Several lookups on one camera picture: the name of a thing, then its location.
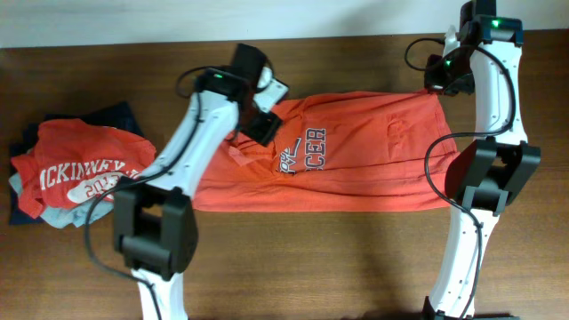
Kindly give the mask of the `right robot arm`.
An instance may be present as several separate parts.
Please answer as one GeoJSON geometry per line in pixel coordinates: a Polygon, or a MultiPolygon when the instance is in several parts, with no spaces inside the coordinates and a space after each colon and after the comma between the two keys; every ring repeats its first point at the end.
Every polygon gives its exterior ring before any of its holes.
{"type": "Polygon", "coordinates": [[[437,192],[451,205],[451,225],[441,271],[421,316],[472,319],[485,249],[505,208],[541,161],[521,120],[517,74],[524,30],[519,19],[500,17],[494,1],[468,1],[460,26],[451,27],[424,68],[430,93],[476,96],[472,142],[452,160],[437,192]]]}

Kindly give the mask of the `red soccer t-shirt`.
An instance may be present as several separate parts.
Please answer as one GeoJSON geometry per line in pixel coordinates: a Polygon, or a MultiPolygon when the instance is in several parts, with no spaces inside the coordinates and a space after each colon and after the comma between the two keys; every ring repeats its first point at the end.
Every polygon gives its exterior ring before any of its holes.
{"type": "Polygon", "coordinates": [[[437,96],[327,93],[274,108],[262,146],[239,135],[216,151],[194,206],[208,212],[413,212],[437,195],[457,156],[437,96]]]}

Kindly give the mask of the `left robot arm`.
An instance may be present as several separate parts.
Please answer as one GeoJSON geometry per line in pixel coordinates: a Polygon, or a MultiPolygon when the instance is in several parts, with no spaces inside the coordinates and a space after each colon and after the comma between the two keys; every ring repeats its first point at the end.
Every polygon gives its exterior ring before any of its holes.
{"type": "Polygon", "coordinates": [[[260,49],[238,44],[229,65],[205,66],[188,111],[154,162],[114,193],[113,245],[139,286],[146,319],[185,319],[183,273],[198,240],[192,205],[219,145],[243,134],[267,146],[281,119],[272,108],[288,92],[260,49]]]}

